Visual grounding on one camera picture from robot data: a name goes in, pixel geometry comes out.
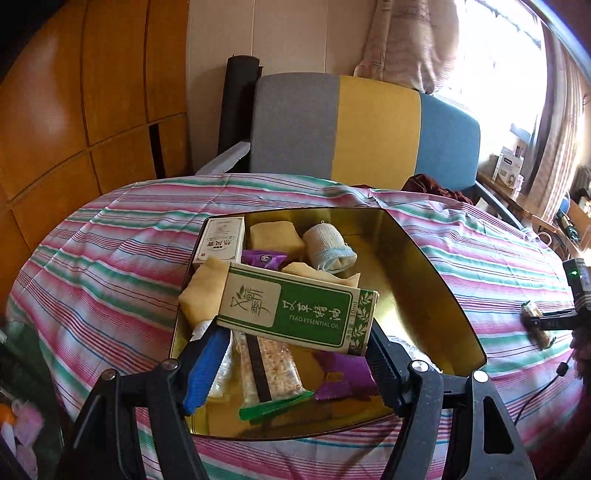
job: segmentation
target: human hand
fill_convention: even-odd
[[[574,349],[577,376],[591,379],[591,330],[587,327],[574,330],[570,347]]]

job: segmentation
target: yellow fabric panel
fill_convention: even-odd
[[[399,190],[414,175],[420,129],[418,92],[341,76],[332,179]]]

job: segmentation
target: chair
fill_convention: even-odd
[[[480,126],[435,97],[398,85],[325,73],[279,73],[256,82],[250,142],[197,174],[224,173],[250,153],[248,171],[290,173],[402,188],[425,173],[473,190],[514,227],[522,225],[476,181]]]

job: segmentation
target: orange object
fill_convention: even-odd
[[[8,405],[0,403],[0,425],[5,421],[10,425],[14,425],[16,420],[17,418],[14,416],[14,413],[12,413],[12,409]]]

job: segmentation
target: white chair armrest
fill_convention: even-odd
[[[224,153],[220,153],[209,163],[201,167],[197,175],[214,175],[219,173],[226,173],[232,168],[238,160],[244,157],[251,150],[250,142],[238,142],[233,147],[228,148]]]

